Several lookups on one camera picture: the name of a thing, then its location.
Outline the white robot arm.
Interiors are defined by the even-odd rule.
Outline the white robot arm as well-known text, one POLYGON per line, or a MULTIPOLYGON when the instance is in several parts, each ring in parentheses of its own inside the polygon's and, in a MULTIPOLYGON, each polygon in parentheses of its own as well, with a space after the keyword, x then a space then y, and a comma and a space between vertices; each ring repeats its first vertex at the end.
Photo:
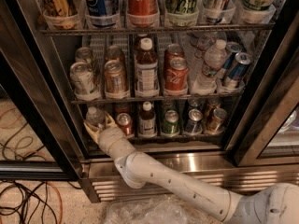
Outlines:
POLYGON ((84 126, 133 189, 156 184, 225 224, 299 224, 296 185, 278 183, 252 196, 240 195, 175 171, 136 150, 113 119, 100 126, 85 121, 84 126))

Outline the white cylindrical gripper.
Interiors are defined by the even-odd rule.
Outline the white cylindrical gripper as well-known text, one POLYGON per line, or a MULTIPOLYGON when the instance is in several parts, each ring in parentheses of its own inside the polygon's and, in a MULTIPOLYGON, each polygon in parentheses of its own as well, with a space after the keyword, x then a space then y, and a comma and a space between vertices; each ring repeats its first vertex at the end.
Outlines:
POLYGON ((122 159, 135 151, 126 135, 117 127, 115 120, 105 111, 106 128, 104 131, 84 121, 84 127, 95 143, 113 160, 122 159))

